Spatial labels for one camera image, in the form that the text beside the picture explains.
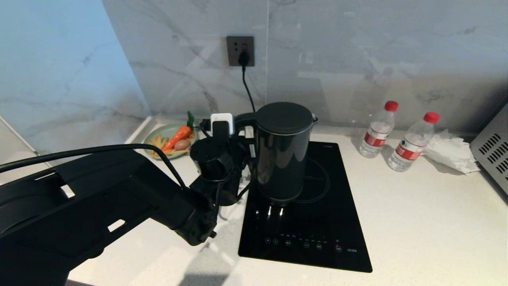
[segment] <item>water bottle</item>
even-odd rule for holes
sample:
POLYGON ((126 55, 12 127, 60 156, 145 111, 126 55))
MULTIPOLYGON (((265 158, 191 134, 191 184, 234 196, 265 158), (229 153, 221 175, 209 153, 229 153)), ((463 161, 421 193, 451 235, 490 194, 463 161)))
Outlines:
POLYGON ((364 157, 374 158, 381 152, 386 138, 395 126, 394 114, 398 107, 399 104, 396 101, 386 102, 385 108, 370 123, 360 146, 360 154, 364 157))
POLYGON ((404 139, 388 159, 388 166, 398 172, 407 171, 433 137, 434 124, 438 120, 439 114, 427 112, 423 120, 411 126, 404 139))

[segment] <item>electric kettle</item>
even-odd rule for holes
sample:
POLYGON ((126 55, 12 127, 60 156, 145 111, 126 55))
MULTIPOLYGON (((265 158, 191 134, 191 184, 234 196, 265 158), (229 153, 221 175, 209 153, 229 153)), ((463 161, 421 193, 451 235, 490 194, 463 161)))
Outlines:
POLYGON ((235 117, 238 133, 252 126, 255 137, 254 188, 275 205, 285 205, 303 189, 307 146, 318 118, 306 107, 274 102, 235 117))

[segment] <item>gray appliance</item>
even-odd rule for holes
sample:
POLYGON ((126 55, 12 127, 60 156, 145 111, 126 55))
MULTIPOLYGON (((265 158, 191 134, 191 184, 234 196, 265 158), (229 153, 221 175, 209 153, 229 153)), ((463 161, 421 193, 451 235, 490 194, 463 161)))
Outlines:
POLYGON ((470 144, 478 163, 508 194, 508 104, 470 144))

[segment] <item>kettle lid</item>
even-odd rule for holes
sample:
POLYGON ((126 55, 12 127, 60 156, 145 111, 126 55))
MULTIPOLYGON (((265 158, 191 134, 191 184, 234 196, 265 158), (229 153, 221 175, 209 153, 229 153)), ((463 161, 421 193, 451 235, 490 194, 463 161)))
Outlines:
POLYGON ((292 135, 312 126, 312 113, 304 106, 292 102, 274 102, 256 112, 257 125, 270 133, 292 135))

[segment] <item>robotic arm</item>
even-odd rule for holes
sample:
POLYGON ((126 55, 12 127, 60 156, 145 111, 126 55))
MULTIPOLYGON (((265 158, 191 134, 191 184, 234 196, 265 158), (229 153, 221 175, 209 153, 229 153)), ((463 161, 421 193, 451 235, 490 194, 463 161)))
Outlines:
POLYGON ((95 153, 0 186, 0 284, 63 285, 69 271, 148 218, 190 245, 215 237, 219 206, 236 203, 248 189, 237 194, 241 172, 251 163, 248 139, 229 137, 228 124, 213 125, 214 137, 197 141, 190 152, 200 172, 190 188, 159 149, 144 144, 61 152, 0 166, 2 173, 95 153), (180 185, 132 150, 143 148, 162 155, 180 185), (63 192, 65 185, 73 197, 63 192), (123 225, 110 231, 108 226, 119 220, 123 225))

